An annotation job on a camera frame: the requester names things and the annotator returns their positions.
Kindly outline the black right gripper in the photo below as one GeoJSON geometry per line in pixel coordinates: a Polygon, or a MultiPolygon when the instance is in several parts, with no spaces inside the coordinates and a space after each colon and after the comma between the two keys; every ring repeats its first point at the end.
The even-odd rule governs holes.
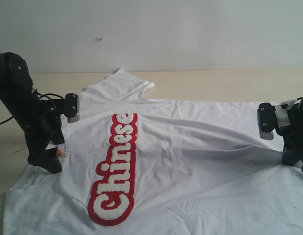
{"type": "Polygon", "coordinates": [[[287,166],[294,166],[299,161],[302,162],[303,173],[303,107],[294,105],[287,110],[290,125],[280,127],[278,134],[284,140],[284,153],[282,163],[287,166]]]}

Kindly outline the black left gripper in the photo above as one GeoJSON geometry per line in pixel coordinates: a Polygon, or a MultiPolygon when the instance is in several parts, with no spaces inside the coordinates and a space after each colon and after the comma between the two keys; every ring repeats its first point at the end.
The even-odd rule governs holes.
{"type": "Polygon", "coordinates": [[[29,151],[28,163],[47,170],[51,174],[62,171],[58,148],[46,149],[65,142],[60,116],[63,114],[64,99],[35,98],[26,110],[25,140],[29,151]]]}

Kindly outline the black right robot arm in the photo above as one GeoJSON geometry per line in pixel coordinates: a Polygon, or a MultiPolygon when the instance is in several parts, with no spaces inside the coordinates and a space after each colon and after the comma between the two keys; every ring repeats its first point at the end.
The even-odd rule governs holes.
{"type": "Polygon", "coordinates": [[[290,125],[280,127],[279,135],[283,137],[282,163],[294,166],[302,162],[303,172],[303,96],[298,104],[287,110],[290,125]]]}

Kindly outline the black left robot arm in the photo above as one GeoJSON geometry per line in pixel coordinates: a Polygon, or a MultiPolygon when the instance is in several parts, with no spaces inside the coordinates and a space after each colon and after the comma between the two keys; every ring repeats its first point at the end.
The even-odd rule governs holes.
{"type": "Polygon", "coordinates": [[[60,99],[43,101],[33,88],[25,60],[12,52],[0,53],[0,100],[21,127],[28,148],[27,161],[51,174],[62,171],[58,148],[64,143],[61,131],[60,99]]]}

